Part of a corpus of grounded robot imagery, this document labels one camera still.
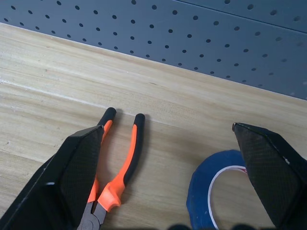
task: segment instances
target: wooden surface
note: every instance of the wooden surface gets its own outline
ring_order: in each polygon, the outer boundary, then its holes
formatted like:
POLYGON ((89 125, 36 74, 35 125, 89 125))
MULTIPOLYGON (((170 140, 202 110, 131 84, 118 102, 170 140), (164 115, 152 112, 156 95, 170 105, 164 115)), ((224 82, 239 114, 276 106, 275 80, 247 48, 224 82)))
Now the wooden surface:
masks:
MULTIPOLYGON (((68 135, 110 106, 119 113, 100 155, 102 183, 124 162, 134 115, 147 123, 137 174, 108 227, 189 225, 191 176, 208 156, 238 150, 233 122, 277 132, 307 157, 306 101, 0 23, 0 214, 68 135)), ((212 204, 222 228, 272 225, 243 173, 223 173, 212 204)))

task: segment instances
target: pliers handle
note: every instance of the pliers handle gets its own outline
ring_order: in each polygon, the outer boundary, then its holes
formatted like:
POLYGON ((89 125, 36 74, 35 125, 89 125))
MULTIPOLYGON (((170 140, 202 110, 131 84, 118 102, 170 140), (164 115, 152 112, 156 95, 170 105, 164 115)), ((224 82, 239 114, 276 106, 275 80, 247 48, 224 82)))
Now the pliers handle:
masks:
MULTIPOLYGON (((99 121, 98 125, 104 126, 105 130, 102 137, 102 141, 105 138, 106 134, 108 133, 110 127, 112 126, 115 115, 116 115, 116 110, 114 108, 108 108, 103 117, 101 118, 101 120, 99 121)), ((137 114, 135 116, 134 123, 132 126, 130 149, 128 152, 128 156, 124 162, 124 165, 120 169, 117 176, 104 187, 101 195, 97 199, 98 203, 107 212, 109 212, 113 207, 121 205, 120 197, 137 167, 142 151, 144 124, 145 124, 144 114, 137 114)), ((98 180, 97 178, 95 178, 88 199, 88 203, 94 202, 96 200, 98 189, 99 189, 98 180)))

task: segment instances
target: blue tape roll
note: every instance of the blue tape roll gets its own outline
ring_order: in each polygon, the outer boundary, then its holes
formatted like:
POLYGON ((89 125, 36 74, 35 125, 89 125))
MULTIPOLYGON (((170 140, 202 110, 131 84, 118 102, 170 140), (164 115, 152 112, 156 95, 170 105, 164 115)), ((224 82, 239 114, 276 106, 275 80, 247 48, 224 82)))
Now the blue tape roll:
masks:
POLYGON ((218 229, 211 210, 211 190, 215 179, 224 171, 239 170, 246 173, 245 162, 237 150, 213 154, 198 166, 192 175, 187 208, 193 229, 218 229))

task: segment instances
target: pegboard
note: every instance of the pegboard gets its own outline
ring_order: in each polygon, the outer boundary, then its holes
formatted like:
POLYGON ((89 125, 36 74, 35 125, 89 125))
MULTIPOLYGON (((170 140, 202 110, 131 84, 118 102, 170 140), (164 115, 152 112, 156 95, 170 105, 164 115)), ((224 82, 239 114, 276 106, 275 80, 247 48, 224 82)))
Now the pegboard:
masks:
POLYGON ((6 0, 0 22, 307 99, 302 0, 6 0))

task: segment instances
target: orange pliers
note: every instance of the orange pliers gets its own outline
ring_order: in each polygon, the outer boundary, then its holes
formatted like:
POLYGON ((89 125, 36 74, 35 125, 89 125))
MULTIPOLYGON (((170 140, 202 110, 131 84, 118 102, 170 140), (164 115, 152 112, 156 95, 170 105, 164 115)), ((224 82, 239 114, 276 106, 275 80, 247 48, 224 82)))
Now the orange pliers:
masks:
MULTIPOLYGON (((111 128, 115 115, 116 110, 114 108, 108 108, 99 121, 98 125, 104 126, 102 141, 111 128)), ((104 187, 99 196, 99 184, 97 176, 95 177, 92 190, 77 230, 99 230, 106 217, 106 212, 109 212, 115 206, 120 206, 121 194, 132 177, 140 158, 143 145, 144 124, 145 116, 143 114, 137 114, 132 127, 130 149, 126 161, 118 175, 104 187)))

